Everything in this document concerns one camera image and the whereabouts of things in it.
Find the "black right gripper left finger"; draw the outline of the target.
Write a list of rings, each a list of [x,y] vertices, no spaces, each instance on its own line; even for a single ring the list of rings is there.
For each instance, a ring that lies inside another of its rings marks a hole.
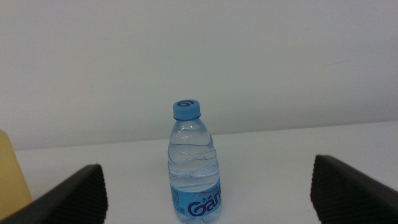
[[[3,224],[103,224],[108,211],[101,165],[87,165],[1,220]]]

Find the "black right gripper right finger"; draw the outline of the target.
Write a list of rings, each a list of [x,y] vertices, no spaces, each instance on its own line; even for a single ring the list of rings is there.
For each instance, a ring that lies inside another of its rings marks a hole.
[[[329,155],[317,155],[310,199],[322,224],[397,224],[397,191]]]

